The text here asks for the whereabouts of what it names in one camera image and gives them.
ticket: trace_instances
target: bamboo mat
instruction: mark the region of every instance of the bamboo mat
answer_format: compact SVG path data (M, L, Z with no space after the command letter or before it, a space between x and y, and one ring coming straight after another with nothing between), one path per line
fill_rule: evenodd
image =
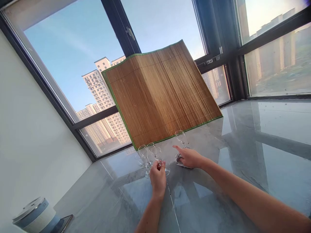
M183 40L102 75L135 149L222 117Z

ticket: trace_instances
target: gray marble surface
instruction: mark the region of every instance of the gray marble surface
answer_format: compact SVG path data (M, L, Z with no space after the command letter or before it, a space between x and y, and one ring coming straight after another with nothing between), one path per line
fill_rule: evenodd
M240 101L186 132L189 147L306 216L311 213L311 101ZM176 138L157 143L170 167L159 232L258 232L214 180L174 162ZM93 163L54 207L66 232L133 232L151 198L133 148Z

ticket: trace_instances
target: blue sky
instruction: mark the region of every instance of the blue sky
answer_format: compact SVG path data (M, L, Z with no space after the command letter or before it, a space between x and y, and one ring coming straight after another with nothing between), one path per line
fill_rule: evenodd
M302 2L246 0L250 34ZM122 0L122 4L142 52L183 39L193 59L204 55L191 0ZM94 61L124 55L100 0L77 0L25 34L75 111L95 103L81 77L96 69Z

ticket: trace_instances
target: hand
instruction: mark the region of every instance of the hand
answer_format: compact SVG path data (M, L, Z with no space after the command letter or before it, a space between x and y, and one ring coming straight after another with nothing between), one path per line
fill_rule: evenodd
M173 147L176 148L181 154L182 158L180 158L180 161L183 165L189 168L201 168L200 166L205 157L192 149L180 148L179 146L175 145Z
M165 161L162 161L161 165L158 164L158 161L154 161L149 175L152 185L152 197L163 199L166 189Z

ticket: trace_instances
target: black window frame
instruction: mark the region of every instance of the black window frame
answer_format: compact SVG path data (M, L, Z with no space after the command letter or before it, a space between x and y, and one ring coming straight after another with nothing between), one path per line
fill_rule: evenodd
M5 7L6 5L10 4L12 0L4 0L0 2L0 9ZM122 4L119 0L101 0L103 7L106 11L106 14L110 20L111 26L116 33L117 39L121 45L121 48L124 52L126 57L134 54L134 53L141 53L140 48L136 42L133 40L131 36L127 32L125 32L125 28L131 28L128 19L125 15L124 9ZM115 113L118 113L118 109L116 106L112 106L108 109L105 109L93 116L90 116L86 119L81 121L74 122L72 116L67 112L65 106L63 105L62 101L59 97L55 94L54 90L50 87L49 84L46 83L45 77L41 73L41 71L37 68L36 64L34 63L33 59L23 46L20 38L14 32L13 28L10 26L9 21L6 19L3 12L0 12L0 29L11 43L12 47L19 55L27 69L30 71L36 82L38 83L39 87L45 93L49 101L52 103L58 114L61 116L65 124L68 126L72 134L75 136L77 141L81 144L82 148L90 158L92 162L95 162L103 157L109 156L111 154L117 153L125 148L131 147L132 143L125 144L116 150L110 151L108 153L102 154L97 156L96 154L96 146L95 143L92 141L87 141L84 134L80 131L86 126L89 126L99 120L102 120L106 117L109 117Z
M12 2L12 0L1 1L0 9L10 2ZM141 53L139 42L133 39L128 33L128 29L131 29L131 25L121 0L101 0L101 2L124 55L128 57L135 53ZM230 100L220 104L219 107L224 107L241 99L311 98L310 94L279 95L271 97L250 96L244 61L245 54L311 22L310 6L241 46L235 0L192 0L192 3L201 34L203 48L206 53L203 57L195 60L200 73L204 74L220 66L224 66L225 68ZM9 22L2 12L0 12L0 29L92 162L132 146L132 143L129 143L109 153L97 156L94 151L95 143L93 142L94 145L92 145L92 142L88 142L80 130L117 113L117 107L110 107L109 109L75 123L60 99L58 99L54 91L45 82L42 73L38 70L32 58L22 46L19 38L10 27Z

